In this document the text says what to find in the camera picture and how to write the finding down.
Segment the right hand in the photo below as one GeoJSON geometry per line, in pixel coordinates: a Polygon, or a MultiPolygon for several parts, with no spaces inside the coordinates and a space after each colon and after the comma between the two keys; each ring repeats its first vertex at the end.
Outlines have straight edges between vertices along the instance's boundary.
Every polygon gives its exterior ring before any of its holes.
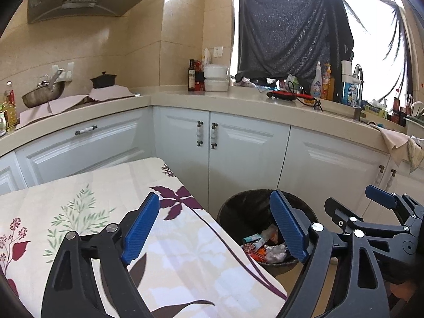
{"type": "Polygon", "coordinates": [[[389,284],[390,291],[408,304],[420,306],[423,299],[423,281],[407,280],[401,284],[389,284]]]}

